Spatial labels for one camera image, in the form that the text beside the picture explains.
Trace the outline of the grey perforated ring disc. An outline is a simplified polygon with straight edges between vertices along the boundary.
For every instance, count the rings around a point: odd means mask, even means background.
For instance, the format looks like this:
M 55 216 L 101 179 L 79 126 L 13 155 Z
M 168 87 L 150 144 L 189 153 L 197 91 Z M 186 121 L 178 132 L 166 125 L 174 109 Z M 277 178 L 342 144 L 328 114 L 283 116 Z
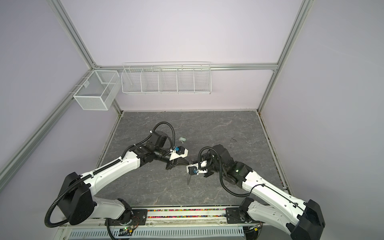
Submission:
M 190 169 L 187 169 L 187 185 L 190 184 L 191 178 L 192 178 L 192 175 L 190 174 Z

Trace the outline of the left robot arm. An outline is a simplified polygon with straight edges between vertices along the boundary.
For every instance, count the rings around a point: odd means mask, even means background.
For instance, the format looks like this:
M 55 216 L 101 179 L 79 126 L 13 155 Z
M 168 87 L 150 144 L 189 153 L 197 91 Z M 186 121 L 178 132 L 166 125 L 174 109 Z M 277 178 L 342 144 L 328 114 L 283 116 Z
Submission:
M 157 131 L 161 125 L 170 126 L 170 123 L 156 124 L 144 140 L 128 146 L 117 159 L 81 175 L 75 172 L 67 175 L 57 198 L 47 210 L 45 226 L 78 225 L 88 219 L 130 224 L 134 213 L 125 200 L 98 198 L 97 193 L 121 176 L 152 161 L 166 163 L 167 170 L 189 164 L 186 159 L 189 151 L 183 146 L 176 146 L 175 130 L 172 129 L 172 136 L 168 136 Z

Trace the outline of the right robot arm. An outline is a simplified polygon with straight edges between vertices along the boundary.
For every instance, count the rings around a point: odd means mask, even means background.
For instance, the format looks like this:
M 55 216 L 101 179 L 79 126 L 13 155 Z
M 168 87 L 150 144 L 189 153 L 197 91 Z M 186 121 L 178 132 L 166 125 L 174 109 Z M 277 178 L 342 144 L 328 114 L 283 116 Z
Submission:
M 247 222 L 266 223 L 293 240 L 319 240 L 322 236 L 326 223 L 318 203 L 305 202 L 269 183 L 248 165 L 235 161 L 223 145 L 202 148 L 187 173 L 206 178 L 218 173 L 226 192 L 244 198 L 239 209 Z

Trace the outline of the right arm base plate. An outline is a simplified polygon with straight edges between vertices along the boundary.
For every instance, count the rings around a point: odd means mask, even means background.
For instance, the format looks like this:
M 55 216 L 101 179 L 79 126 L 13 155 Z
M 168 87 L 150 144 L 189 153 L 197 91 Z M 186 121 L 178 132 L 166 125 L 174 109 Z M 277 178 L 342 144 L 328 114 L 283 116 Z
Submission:
M 225 217 L 228 224 L 259 224 L 260 221 L 253 220 L 251 216 L 240 208 L 226 208 Z

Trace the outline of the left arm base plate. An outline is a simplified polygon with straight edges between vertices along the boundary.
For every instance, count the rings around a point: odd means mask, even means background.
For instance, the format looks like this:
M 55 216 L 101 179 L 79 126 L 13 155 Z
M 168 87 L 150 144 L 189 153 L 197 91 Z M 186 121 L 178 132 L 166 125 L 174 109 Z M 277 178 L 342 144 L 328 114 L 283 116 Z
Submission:
M 146 224 L 148 209 L 133 209 L 125 211 L 116 220 L 108 219 L 110 226 L 142 226 Z

